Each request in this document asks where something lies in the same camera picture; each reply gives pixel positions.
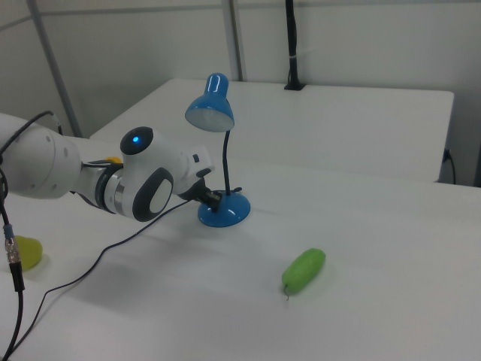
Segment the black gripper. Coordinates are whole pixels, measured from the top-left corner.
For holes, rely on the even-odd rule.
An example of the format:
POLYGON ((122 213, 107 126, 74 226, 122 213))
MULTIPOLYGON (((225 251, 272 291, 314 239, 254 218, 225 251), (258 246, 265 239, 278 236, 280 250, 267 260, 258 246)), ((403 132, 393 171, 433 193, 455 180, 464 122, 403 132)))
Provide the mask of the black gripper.
POLYGON ((218 190, 210 190, 204 178, 196 181, 186 192, 180 193, 179 197, 185 201, 197 201, 202 203, 205 211, 216 213, 219 209, 222 192, 218 190))

